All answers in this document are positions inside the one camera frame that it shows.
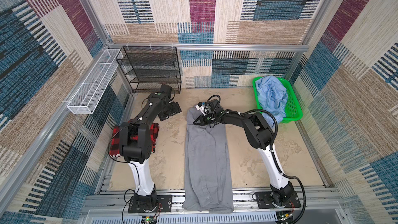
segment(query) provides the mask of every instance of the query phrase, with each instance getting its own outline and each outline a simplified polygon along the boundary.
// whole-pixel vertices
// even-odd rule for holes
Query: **blue cloth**
[[[279,123],[286,117],[285,106],[287,103],[287,91],[275,76],[266,76],[256,81],[257,97],[260,106],[272,113]],[[275,125],[272,118],[262,114],[269,126],[274,130]]]

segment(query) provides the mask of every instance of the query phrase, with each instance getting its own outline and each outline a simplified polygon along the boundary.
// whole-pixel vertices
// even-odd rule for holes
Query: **mesh shelf tier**
[[[102,53],[68,104],[73,114],[94,112],[117,68],[117,57],[122,57],[119,49],[107,49]]]
[[[175,47],[124,46],[116,59],[135,93],[158,92],[162,84],[181,92],[180,64]]]

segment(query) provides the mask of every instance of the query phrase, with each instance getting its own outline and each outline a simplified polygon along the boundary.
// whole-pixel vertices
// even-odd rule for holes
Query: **green plastic laundry basket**
[[[262,77],[256,77],[253,79],[254,96],[256,97],[258,109],[262,109],[262,107],[260,106],[260,103],[258,102],[257,89],[256,89],[256,81],[260,78],[262,78]],[[291,121],[300,120],[302,118],[301,107],[299,105],[299,102],[297,101],[295,92],[293,91],[293,88],[290,85],[290,82],[288,82],[284,78],[278,78],[278,80],[282,83],[282,85],[287,90],[287,103],[286,103],[286,107],[285,107],[286,117],[284,117],[281,122],[289,123]]]

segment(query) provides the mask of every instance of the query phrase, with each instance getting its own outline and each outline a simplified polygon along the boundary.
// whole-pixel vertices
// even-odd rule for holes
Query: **table surface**
[[[221,106],[245,112],[257,108],[253,88],[226,89],[185,89],[176,95],[182,112],[170,119],[160,122],[156,117],[154,123],[159,123],[159,135],[156,141],[156,151],[149,157],[149,166],[157,189],[184,188],[184,159],[187,110],[198,102],[206,101],[211,95],[221,97]],[[133,103],[131,118],[141,111],[141,103],[148,96],[139,93]],[[259,152],[250,146],[243,128],[226,125],[228,149],[230,154],[232,186],[269,187],[269,176]],[[280,123],[278,136],[275,140],[283,170],[287,175],[300,178],[304,186],[323,185],[321,177],[312,161],[308,149],[296,127],[295,122]],[[132,171],[127,164],[116,163],[113,169],[109,190],[127,190],[135,188]]]

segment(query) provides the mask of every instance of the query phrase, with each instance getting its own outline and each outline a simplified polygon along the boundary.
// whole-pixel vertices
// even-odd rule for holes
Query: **red and black plaid shirt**
[[[114,136],[117,132],[119,132],[119,130],[120,130],[120,127],[114,127],[112,136]],[[153,123],[149,129],[149,133],[150,133],[150,137],[152,140],[152,153],[154,153],[156,138],[158,137],[158,133],[159,133],[159,124]],[[130,136],[130,139],[138,140],[138,135]],[[119,134],[117,134],[112,139],[111,149],[109,151],[109,155],[111,155],[111,157],[121,157],[120,152],[119,152],[119,141],[120,141]]]

